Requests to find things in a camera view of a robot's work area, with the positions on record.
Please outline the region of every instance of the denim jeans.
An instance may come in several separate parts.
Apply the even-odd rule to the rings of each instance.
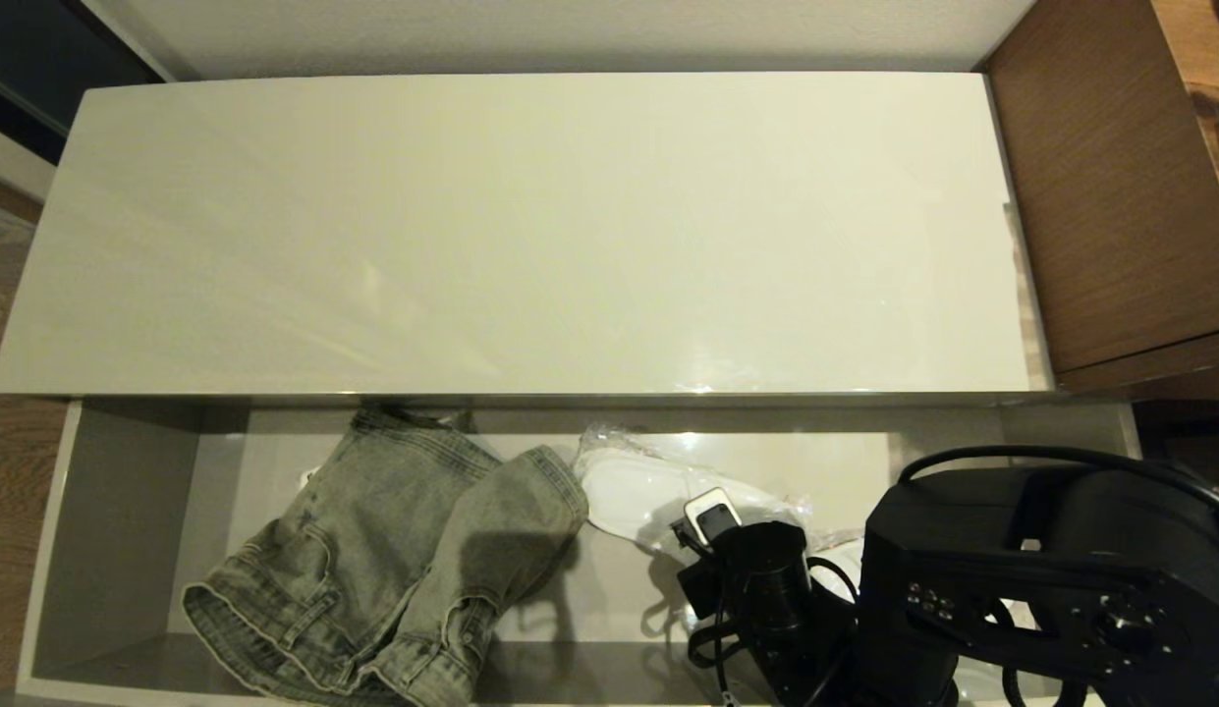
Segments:
[[[183,608],[236,679],[295,702],[466,705],[501,613],[588,516],[564,462],[362,411],[282,518]]]

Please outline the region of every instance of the wooden floor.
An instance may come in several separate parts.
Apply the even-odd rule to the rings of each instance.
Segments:
[[[0,210],[0,339],[32,233],[27,221]],[[0,690],[16,681],[63,408],[60,402],[0,396]]]

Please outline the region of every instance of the phone screen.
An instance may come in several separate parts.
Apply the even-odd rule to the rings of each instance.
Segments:
[[[731,516],[731,510],[727,508],[722,502],[697,516],[696,523],[701,527],[701,533],[705,534],[706,541],[712,541],[713,538],[718,538],[720,534],[729,531],[729,529],[739,527],[735,516]]]

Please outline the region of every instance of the smartphone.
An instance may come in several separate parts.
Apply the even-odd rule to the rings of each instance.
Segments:
[[[697,540],[705,546],[708,546],[713,538],[742,524],[740,523],[740,513],[736,512],[735,506],[731,506],[731,499],[722,488],[712,488],[685,502],[684,514],[691,528],[695,529]]]

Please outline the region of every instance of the open drawer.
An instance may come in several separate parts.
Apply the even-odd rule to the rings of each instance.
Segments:
[[[258,703],[190,633],[180,588],[275,518],[346,430],[344,406],[87,399],[71,407],[49,503],[17,700],[145,706]],[[549,444],[572,457],[591,422],[812,506],[855,528],[912,457],[990,442],[1136,453],[1126,406],[527,407],[472,413],[501,457]],[[506,613],[478,685],[484,703],[708,705],[713,675],[685,658],[689,614],[672,560],[585,527],[563,572]],[[768,695],[729,663],[745,702]],[[987,667],[959,675],[1001,700]],[[1026,695],[1045,680],[1025,675]]]

